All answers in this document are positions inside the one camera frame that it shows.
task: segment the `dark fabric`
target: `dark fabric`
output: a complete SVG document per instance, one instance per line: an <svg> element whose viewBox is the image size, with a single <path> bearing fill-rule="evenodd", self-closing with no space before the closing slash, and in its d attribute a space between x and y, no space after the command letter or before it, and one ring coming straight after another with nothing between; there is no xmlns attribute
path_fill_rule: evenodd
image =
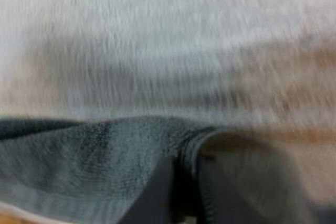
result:
<svg viewBox="0 0 336 224"><path fill-rule="evenodd" d="M159 161L143 193L119 224L171 224L173 184L173 158L167 157Z"/></svg>
<svg viewBox="0 0 336 224"><path fill-rule="evenodd" d="M200 146L224 131L159 117L2 120L0 202L76 223L169 223L182 214L197 224L264 224L212 160L197 162ZM317 216L336 223L333 211Z"/></svg>
<svg viewBox="0 0 336 224"><path fill-rule="evenodd" d="M115 223L143 192L159 160L191 176L215 127L176 118L104 123L0 121L0 201L49 218Z"/></svg>
<svg viewBox="0 0 336 224"><path fill-rule="evenodd" d="M270 224L225 177L215 158L199 160L199 188L207 224Z"/></svg>

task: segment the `gray fabric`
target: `gray fabric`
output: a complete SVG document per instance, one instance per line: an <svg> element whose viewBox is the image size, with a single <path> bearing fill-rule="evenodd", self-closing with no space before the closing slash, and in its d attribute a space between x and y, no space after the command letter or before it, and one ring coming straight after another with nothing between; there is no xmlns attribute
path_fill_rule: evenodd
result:
<svg viewBox="0 0 336 224"><path fill-rule="evenodd" d="M114 223L160 158L174 156L194 174L198 147L214 132L150 117L97 124L2 120L0 200L64 221Z"/></svg>

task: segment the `wooden floor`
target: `wooden floor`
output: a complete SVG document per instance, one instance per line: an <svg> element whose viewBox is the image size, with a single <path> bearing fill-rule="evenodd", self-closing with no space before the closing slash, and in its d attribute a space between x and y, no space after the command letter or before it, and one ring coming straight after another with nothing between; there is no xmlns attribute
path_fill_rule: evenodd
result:
<svg viewBox="0 0 336 224"><path fill-rule="evenodd" d="M9 216L0 215L0 224L32 224L32 223L16 218L11 218Z"/></svg>

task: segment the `gray towel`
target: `gray towel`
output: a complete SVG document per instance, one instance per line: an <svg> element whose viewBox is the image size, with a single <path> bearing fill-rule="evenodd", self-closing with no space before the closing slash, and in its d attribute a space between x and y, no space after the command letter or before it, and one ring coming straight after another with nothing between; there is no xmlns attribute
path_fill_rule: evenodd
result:
<svg viewBox="0 0 336 224"><path fill-rule="evenodd" d="M196 181L202 146L202 153L217 153L226 176L270 223L312 223L286 159L248 143L232 149L237 141L253 141L226 131L161 117L94 124L2 120L0 202L51 219L115 223L143 192L160 159L174 157Z"/></svg>
<svg viewBox="0 0 336 224"><path fill-rule="evenodd" d="M213 127L178 119L112 123L0 122L0 201L77 223L115 223L158 160L174 156L195 173Z"/></svg>

